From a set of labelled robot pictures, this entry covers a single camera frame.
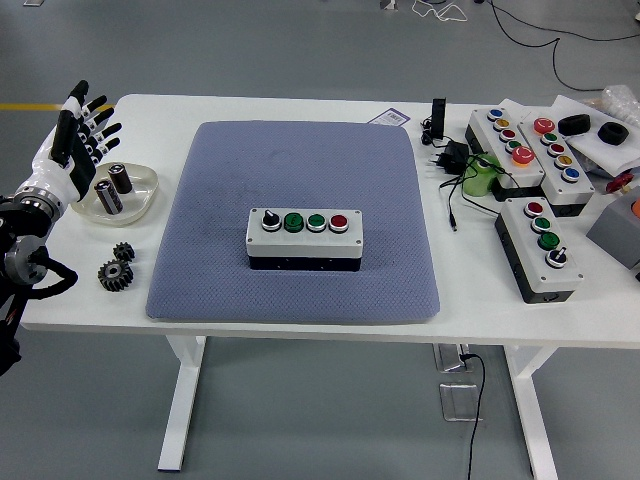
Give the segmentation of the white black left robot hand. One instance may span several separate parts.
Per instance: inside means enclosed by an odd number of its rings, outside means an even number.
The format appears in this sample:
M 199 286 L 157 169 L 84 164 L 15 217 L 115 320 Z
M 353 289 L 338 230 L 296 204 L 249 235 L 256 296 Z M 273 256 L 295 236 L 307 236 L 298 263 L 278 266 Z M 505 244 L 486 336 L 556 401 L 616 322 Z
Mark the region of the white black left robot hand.
M 57 123 L 32 162 L 29 186 L 43 189 L 63 205 L 80 201 L 88 193 L 97 165 L 120 144 L 119 123 L 109 124 L 114 109 L 103 109 L 102 95 L 86 100 L 89 84 L 81 80 L 71 90 L 58 114 Z

